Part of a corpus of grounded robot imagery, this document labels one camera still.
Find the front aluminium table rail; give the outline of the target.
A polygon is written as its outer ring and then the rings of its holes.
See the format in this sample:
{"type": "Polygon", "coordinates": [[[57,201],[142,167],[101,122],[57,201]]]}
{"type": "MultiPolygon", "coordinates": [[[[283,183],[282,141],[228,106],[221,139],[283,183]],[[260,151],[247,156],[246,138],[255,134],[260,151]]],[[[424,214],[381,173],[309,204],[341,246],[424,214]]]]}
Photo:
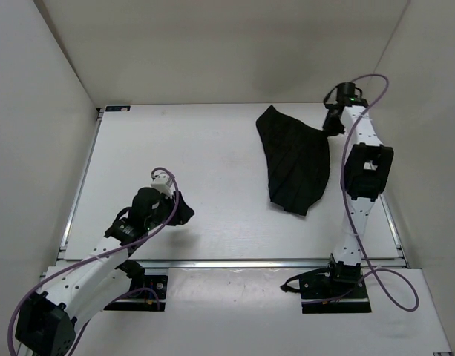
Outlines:
{"type": "MultiPolygon", "coordinates": [[[[57,260],[56,266],[69,266],[79,261],[57,260]]],[[[138,260],[144,268],[320,268],[326,267],[327,260],[138,260]]],[[[373,266],[403,268],[407,266],[403,257],[395,259],[372,259],[373,266]]]]}

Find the left corner label sticker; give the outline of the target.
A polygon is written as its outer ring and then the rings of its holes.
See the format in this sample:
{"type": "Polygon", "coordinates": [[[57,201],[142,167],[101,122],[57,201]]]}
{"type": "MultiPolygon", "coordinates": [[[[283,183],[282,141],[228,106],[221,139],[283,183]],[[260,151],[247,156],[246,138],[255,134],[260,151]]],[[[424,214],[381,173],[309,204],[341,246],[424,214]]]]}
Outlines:
{"type": "Polygon", "coordinates": [[[109,105],[105,107],[105,112],[128,112],[130,109],[130,105],[109,105]]]}

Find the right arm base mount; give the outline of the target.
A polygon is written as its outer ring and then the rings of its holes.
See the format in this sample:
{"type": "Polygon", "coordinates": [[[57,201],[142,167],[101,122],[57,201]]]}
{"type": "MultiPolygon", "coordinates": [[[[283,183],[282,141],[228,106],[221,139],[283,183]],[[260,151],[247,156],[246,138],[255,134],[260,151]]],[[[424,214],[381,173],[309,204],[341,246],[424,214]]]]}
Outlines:
{"type": "Polygon", "coordinates": [[[329,261],[328,266],[288,278],[280,286],[299,294],[303,314],[368,314],[372,308],[361,266],[329,261]]]}

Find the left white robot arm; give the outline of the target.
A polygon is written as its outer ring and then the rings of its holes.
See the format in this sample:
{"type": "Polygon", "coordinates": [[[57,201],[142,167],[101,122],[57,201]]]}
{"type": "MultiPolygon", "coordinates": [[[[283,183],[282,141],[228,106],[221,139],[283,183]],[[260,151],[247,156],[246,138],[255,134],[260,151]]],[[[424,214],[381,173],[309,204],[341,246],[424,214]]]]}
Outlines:
{"type": "Polygon", "coordinates": [[[143,240],[167,225],[184,225],[193,216],[180,191],[164,194],[141,188],[90,255],[47,277],[46,286],[24,298],[10,335],[38,355],[68,354],[76,334],[97,312],[124,294],[144,289],[144,269],[131,259],[143,240]]]}

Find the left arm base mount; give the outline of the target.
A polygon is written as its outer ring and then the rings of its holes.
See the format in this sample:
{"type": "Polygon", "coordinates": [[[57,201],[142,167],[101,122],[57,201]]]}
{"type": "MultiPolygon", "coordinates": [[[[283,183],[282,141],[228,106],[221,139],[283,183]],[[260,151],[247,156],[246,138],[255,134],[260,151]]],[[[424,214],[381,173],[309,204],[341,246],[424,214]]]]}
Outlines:
{"type": "Polygon", "coordinates": [[[168,271],[146,269],[144,275],[133,280],[128,294],[112,302],[104,311],[164,312],[168,291],[168,271]]]}

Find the black pleated skirt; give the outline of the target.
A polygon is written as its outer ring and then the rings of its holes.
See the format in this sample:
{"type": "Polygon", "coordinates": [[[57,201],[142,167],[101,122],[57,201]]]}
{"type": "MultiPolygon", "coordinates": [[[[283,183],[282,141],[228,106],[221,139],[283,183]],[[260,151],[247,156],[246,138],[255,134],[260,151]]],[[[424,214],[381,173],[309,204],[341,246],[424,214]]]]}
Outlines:
{"type": "Polygon", "coordinates": [[[272,105],[255,126],[266,157],[270,202],[305,217],[330,178],[328,136],[272,105]]]}

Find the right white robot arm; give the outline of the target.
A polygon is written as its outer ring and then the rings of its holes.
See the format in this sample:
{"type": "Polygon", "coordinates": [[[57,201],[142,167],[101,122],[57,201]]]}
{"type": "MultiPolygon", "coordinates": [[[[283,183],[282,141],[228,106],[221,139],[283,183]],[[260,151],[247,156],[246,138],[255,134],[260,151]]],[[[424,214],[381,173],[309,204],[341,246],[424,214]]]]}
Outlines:
{"type": "Polygon", "coordinates": [[[328,136],[347,135],[340,176],[345,215],[343,238],[330,256],[330,273],[323,277],[322,287],[329,296],[339,297],[361,278],[360,239],[376,200],[385,190],[394,151],[377,137],[361,89],[352,82],[342,82],[331,92],[334,102],[329,102],[329,94],[324,97],[327,116],[323,131],[328,136]]]}

